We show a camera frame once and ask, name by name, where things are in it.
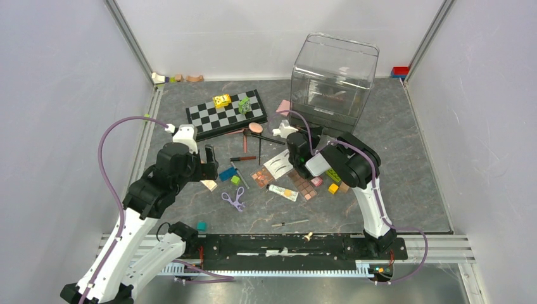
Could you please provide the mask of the pink bottle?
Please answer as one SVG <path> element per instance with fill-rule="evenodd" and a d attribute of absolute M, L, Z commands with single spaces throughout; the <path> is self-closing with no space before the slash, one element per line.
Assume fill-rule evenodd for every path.
<path fill-rule="evenodd" d="M 314 177 L 310 180 L 313 186 L 320 187 L 323 183 L 323 180 L 321 177 Z"/>

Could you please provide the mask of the peach powder puff brush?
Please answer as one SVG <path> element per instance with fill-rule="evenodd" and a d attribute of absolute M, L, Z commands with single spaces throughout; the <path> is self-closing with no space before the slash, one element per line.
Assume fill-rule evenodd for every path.
<path fill-rule="evenodd" d="M 227 135 L 242 133 L 242 132 L 244 132 L 246 130 L 248 130 L 250 132 L 253 132 L 253 133 L 256 133 L 256 134 L 261 134 L 263 132 L 263 127 L 259 123 L 252 122 L 246 128 L 242 128 L 242 129 L 239 129 L 239 130 L 229 132 L 229 133 L 227 133 Z"/>

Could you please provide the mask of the thin black makeup brush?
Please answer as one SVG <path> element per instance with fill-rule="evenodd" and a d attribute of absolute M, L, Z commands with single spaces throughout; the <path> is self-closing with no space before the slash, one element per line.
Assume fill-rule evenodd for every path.
<path fill-rule="evenodd" d="M 261 165 L 261 158 L 262 158 L 262 139 L 259 138 L 258 141 L 258 165 Z"/>

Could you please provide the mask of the brown eyeshadow palette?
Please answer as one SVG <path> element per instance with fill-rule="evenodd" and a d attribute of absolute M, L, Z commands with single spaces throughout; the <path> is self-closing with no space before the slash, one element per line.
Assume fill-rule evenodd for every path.
<path fill-rule="evenodd" d="M 313 185 L 306 179 L 302 178 L 297 171 L 292 170 L 287 173 L 287 176 L 291 179 L 293 185 L 297 188 L 298 192 L 306 199 L 310 200 L 317 195 Z"/>

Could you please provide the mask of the clear acrylic makeup organizer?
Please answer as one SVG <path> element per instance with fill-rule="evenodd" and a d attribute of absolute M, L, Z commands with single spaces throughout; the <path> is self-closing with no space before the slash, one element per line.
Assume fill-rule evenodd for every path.
<path fill-rule="evenodd" d="M 293 125 L 323 127 L 327 136 L 354 132 L 373 86 L 379 48 L 333 35 L 309 34 L 294 62 Z"/>

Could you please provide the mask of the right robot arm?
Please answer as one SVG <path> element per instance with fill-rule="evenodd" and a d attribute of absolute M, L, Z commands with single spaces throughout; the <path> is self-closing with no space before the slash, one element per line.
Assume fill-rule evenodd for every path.
<path fill-rule="evenodd" d="M 380 193 L 379 155 L 350 132 L 344 132 L 332 143 L 313 155 L 310 138 L 304 132 L 293 132 L 286 138 L 289 162 L 300 177 L 317 177 L 332 169 L 356 197 L 363 217 L 363 236 L 343 237 L 346 255 L 371 260 L 406 260 L 404 239 L 386 212 Z"/>

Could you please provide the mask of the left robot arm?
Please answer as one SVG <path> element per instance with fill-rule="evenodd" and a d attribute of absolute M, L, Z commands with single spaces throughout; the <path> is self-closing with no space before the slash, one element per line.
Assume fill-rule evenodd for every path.
<path fill-rule="evenodd" d="M 84 277 L 63 287 L 62 299 L 67 303 L 133 303 L 174 258 L 197 254 L 197 231 L 177 222 L 148 253 L 132 261 L 148 232 L 187 183 L 217 178 L 213 146 L 205 145 L 205 153 L 206 161 L 202 161 L 199 153 L 179 142 L 169 142 L 159 150 L 155 164 L 129 186 L 122 203 L 124 218 Z"/>

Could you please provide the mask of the cream wooden block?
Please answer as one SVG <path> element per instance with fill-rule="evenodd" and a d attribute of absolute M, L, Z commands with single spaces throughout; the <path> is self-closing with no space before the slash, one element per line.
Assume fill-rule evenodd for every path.
<path fill-rule="evenodd" d="M 218 187 L 214 180 L 201 180 L 201 183 L 211 192 Z"/>

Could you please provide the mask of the grey pencil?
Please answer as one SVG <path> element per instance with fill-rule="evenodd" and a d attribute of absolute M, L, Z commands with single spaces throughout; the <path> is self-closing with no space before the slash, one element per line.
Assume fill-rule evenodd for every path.
<path fill-rule="evenodd" d="M 248 185 L 248 183 L 246 182 L 246 179 L 244 178 L 244 176 L 242 175 L 240 169 L 238 169 L 238 167 L 236 166 L 236 164 L 231 161 L 231 165 L 233 166 L 233 168 L 235 169 L 237 175 L 239 176 L 239 178 L 241 179 L 241 181 L 243 182 L 244 186 L 246 187 L 246 189 L 250 189 L 250 186 Z"/>

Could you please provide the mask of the green lego brick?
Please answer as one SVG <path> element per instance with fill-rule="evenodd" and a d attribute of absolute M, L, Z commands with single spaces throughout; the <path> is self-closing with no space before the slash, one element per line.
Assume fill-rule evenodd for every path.
<path fill-rule="evenodd" d="M 340 176 L 335 172 L 335 170 L 333 170 L 332 168 L 330 168 L 329 170 L 326 170 L 325 171 L 325 174 L 330 177 L 335 183 L 339 183 L 341 182 L 341 178 Z"/>

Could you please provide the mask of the yellow toy block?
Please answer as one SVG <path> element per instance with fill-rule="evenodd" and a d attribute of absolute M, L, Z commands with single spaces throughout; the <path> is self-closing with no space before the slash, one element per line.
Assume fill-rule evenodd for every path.
<path fill-rule="evenodd" d="M 212 101 L 216 108 L 223 108 L 231 103 L 231 96 L 229 94 L 214 96 Z"/>

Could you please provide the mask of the yellow cube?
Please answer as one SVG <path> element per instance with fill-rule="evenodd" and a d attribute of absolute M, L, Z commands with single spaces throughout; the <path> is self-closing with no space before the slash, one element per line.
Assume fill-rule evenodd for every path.
<path fill-rule="evenodd" d="M 335 183 L 332 183 L 329 188 L 328 188 L 328 191 L 331 193 L 331 194 L 336 194 L 337 191 L 339 189 L 339 186 Z"/>

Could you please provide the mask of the brown wooden cube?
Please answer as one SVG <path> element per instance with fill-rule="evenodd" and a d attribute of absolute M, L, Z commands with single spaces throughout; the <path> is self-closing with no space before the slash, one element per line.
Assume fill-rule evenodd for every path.
<path fill-rule="evenodd" d="M 347 193 L 348 190 L 349 190 L 349 186 L 347 184 L 345 184 L 344 182 L 342 182 L 340 185 L 339 185 L 339 191 L 342 192 L 342 193 Z"/>

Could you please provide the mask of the white chess pawn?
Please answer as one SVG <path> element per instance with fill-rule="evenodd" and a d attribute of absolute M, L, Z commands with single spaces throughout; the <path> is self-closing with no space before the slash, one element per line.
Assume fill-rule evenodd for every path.
<path fill-rule="evenodd" d="M 306 234 L 306 235 L 304 236 L 304 240 L 305 240 L 306 242 L 309 242 L 309 241 L 311 240 L 311 237 L 312 237 L 312 236 L 313 236 L 313 232 L 309 232 L 308 234 Z"/>

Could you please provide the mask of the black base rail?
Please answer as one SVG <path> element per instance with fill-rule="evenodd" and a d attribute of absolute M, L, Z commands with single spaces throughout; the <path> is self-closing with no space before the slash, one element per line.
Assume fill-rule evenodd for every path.
<path fill-rule="evenodd" d="M 205 234 L 190 245 L 188 257 L 202 257 L 206 270 L 354 270 L 357 261 L 385 263 L 404 260 L 371 260 L 346 255 L 342 238 L 361 234 Z"/>

